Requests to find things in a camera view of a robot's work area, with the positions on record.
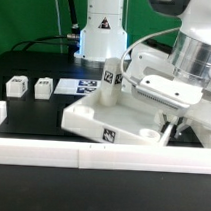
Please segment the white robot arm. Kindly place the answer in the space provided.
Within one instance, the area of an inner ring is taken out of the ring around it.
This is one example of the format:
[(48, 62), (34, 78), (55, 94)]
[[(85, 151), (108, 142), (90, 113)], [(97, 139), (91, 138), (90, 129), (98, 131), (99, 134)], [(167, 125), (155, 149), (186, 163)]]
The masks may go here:
[(148, 0), (155, 12), (178, 17), (173, 49), (142, 37), (127, 43), (121, 0), (89, 0), (78, 57), (101, 62), (101, 85), (64, 109), (62, 128), (101, 140), (177, 136), (192, 128), (211, 144), (211, 0)]

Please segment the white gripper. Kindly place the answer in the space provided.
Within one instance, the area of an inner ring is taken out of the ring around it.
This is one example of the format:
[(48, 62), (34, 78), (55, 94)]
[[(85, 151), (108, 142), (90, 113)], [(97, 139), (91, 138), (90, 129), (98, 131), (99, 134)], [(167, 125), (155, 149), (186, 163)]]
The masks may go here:
[(192, 120), (211, 129), (211, 83), (204, 87), (191, 81), (184, 83), (173, 75), (174, 67), (168, 55), (155, 48), (138, 44), (130, 50), (131, 63), (124, 72), (125, 90), (161, 110), (154, 121), (164, 131), (169, 124), (167, 115), (181, 116), (175, 126), (178, 137)]

